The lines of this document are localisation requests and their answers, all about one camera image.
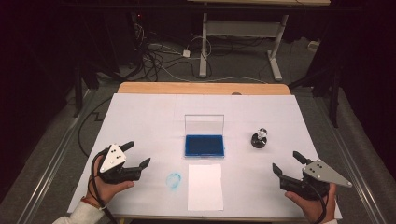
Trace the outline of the metal floor rail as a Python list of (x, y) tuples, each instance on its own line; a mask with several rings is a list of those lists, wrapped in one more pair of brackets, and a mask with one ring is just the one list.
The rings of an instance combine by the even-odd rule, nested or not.
[(330, 121), (327, 101), (315, 100), (318, 126), (311, 128), (319, 156), (352, 182), (339, 188), (342, 224), (390, 224), (386, 205), (389, 173), (347, 101), (338, 106), (337, 123)]
[(92, 102), (94, 95), (95, 91), (91, 90), (86, 90), (83, 94), (82, 102), (85, 103), (85, 105), (73, 117), (71, 124), (67, 127), (59, 145), (56, 147), (56, 150), (48, 163), (48, 166), (46, 167), (44, 174), (40, 177), (32, 196), (25, 205), (17, 224), (31, 224), (38, 207), (47, 194), (53, 178), (58, 172), (58, 169), (64, 159), (64, 155), (68, 149), (68, 145), (72, 137), (75, 135), (78, 125), (82, 123), (82, 116), (86, 113), (87, 106)]

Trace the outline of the blue ink pad clear lid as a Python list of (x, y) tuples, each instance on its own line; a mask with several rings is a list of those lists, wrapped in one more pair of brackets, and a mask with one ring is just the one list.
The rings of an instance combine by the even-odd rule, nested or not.
[(188, 158), (223, 158), (223, 129), (223, 115), (186, 115), (184, 155)]

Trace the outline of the wooden table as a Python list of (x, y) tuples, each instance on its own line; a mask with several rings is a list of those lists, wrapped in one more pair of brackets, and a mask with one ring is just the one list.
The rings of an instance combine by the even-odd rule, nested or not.
[[(290, 90), (284, 84), (123, 82), (118, 93), (286, 96), (290, 95)], [(322, 199), (317, 200), (323, 204), (323, 213), (318, 223), (326, 216), (326, 206)]]

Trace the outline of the desk with white legs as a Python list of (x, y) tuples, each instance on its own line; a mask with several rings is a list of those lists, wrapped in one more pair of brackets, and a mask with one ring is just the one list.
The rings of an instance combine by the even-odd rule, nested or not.
[[(244, 5), (248, 7), (284, 7), (291, 9), (298, 6), (306, 9), (307, 7), (327, 7), (330, 0), (190, 0), (199, 3), (203, 7), (213, 7), (224, 4), (226, 7)], [(208, 56), (212, 50), (212, 45), (208, 38), (210, 36), (238, 36), (238, 37), (270, 37), (275, 40), (271, 50), (266, 52), (267, 61), (272, 69), (275, 81), (283, 79), (277, 61), (276, 54), (280, 46), (289, 13), (282, 14), (280, 21), (230, 21), (226, 19), (210, 20), (208, 14), (203, 14), (202, 20), (202, 39), (200, 53), (199, 77), (208, 77), (209, 62)]]

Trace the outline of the white paper sheet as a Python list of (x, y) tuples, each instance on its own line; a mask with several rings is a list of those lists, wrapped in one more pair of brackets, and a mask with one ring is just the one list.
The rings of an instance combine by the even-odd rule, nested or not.
[(221, 165), (189, 166), (188, 210), (221, 211), (223, 195)]

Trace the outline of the black equipment rack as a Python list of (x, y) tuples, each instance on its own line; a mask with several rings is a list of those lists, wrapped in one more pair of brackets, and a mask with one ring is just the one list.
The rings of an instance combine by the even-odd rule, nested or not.
[(138, 40), (134, 13), (110, 12), (105, 15), (106, 27), (118, 65), (137, 64)]

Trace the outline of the person's right hand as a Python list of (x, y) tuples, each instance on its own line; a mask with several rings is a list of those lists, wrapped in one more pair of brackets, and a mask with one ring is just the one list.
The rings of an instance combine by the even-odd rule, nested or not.
[(322, 199), (324, 205), (326, 206), (326, 216), (321, 220), (320, 223), (318, 223), (318, 219), (323, 213), (323, 207), (322, 207), (323, 204), (321, 203), (321, 201), (305, 200), (304, 198), (300, 197), (298, 194), (292, 191), (287, 191), (285, 193), (285, 196), (302, 209), (305, 218), (310, 224), (323, 224), (330, 220), (336, 219), (335, 193), (336, 193), (336, 185), (331, 183), (328, 195)]

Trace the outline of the person's left hand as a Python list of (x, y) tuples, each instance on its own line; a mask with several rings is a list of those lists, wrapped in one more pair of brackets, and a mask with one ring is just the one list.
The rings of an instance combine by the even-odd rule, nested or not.
[(94, 207), (104, 207), (116, 194), (134, 186), (133, 181), (125, 181), (119, 184), (107, 184), (98, 175), (98, 166), (102, 156), (95, 160), (94, 174), (89, 177), (88, 190), (83, 201)]

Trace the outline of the black stand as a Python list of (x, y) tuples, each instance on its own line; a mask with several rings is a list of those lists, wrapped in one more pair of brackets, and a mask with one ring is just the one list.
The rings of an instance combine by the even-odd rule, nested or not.
[(85, 82), (89, 90), (97, 90), (99, 88), (93, 63), (78, 63), (74, 67), (75, 118), (79, 115), (83, 107), (82, 82)]
[(340, 67), (337, 63), (329, 63), (318, 71), (308, 72), (303, 78), (291, 82), (290, 90), (297, 87), (311, 87), (314, 97), (329, 96), (329, 119), (334, 128), (338, 127), (337, 107), (340, 88)]

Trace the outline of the large white table cover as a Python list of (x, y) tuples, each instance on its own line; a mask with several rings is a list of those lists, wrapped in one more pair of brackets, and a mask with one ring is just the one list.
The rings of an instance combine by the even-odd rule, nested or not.
[[(223, 115), (222, 159), (184, 155), (185, 116)], [(267, 130), (264, 148), (251, 145), (254, 133)], [(299, 178), (302, 165), (294, 151), (314, 160), (318, 154), (296, 98), (258, 95), (124, 94), (114, 95), (92, 153), (111, 144), (134, 141), (126, 166), (150, 158), (134, 188), (116, 196), (109, 210), (120, 217), (300, 221), (301, 209), (288, 200), (274, 174)], [(189, 211), (189, 166), (221, 165), (223, 209)], [(182, 177), (176, 190), (166, 186), (172, 173)]]

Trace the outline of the black stamp with clear handle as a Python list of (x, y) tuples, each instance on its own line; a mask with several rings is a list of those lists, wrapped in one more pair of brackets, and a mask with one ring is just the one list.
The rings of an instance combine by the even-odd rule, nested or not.
[(253, 134), (252, 139), (254, 142), (265, 143), (267, 141), (267, 130), (260, 128), (256, 133)]

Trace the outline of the blue ink smudge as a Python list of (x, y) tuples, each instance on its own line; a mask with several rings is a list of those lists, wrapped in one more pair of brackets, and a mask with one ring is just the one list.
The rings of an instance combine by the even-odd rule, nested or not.
[(170, 190), (176, 190), (178, 189), (180, 182), (181, 182), (181, 175), (179, 173), (172, 173), (170, 174), (167, 178), (166, 178), (166, 186), (170, 189)]

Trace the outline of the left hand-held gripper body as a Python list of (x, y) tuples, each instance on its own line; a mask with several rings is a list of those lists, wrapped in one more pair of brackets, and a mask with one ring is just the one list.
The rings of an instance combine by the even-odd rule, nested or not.
[(138, 167), (124, 168), (125, 151), (119, 145), (113, 144), (105, 150), (105, 157), (100, 161), (99, 176), (107, 184), (119, 184), (125, 181), (137, 181), (141, 177)]

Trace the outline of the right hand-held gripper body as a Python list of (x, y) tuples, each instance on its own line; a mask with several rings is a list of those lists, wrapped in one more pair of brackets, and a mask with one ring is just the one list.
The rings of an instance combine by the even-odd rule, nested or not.
[(279, 171), (279, 185), (285, 191), (291, 191), (306, 200), (322, 199), (330, 189), (330, 184), (351, 188), (352, 183), (337, 173), (322, 160), (299, 159), (304, 165), (301, 179), (286, 176)]

